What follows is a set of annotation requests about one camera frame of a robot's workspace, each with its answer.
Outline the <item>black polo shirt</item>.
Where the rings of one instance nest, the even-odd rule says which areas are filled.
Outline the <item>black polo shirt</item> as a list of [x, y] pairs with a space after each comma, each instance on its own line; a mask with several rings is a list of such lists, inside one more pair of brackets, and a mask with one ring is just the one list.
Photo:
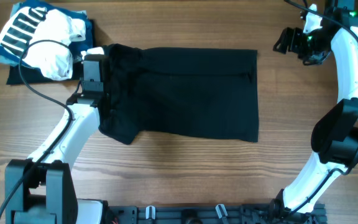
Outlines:
[[257, 142], [257, 51], [112, 44], [99, 130], [123, 144], [141, 131]]

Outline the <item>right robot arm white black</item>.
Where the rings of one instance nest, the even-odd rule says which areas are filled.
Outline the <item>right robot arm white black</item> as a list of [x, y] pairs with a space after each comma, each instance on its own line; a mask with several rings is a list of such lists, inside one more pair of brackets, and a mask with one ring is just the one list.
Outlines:
[[337, 104], [312, 132], [312, 153], [298, 177], [270, 204], [272, 218], [288, 219], [313, 210], [324, 191], [358, 164], [358, 11], [354, 1], [299, 5], [303, 28], [286, 28], [274, 45], [276, 52], [294, 52], [306, 66], [320, 65], [334, 55]]

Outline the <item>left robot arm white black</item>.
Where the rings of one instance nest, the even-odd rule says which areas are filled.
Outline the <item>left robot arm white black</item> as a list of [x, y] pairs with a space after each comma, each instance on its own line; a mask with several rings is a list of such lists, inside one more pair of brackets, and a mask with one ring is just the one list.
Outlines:
[[49, 137], [26, 159], [5, 170], [6, 223], [101, 223], [104, 203], [78, 199], [71, 170], [88, 138], [99, 128], [102, 95], [76, 93]]

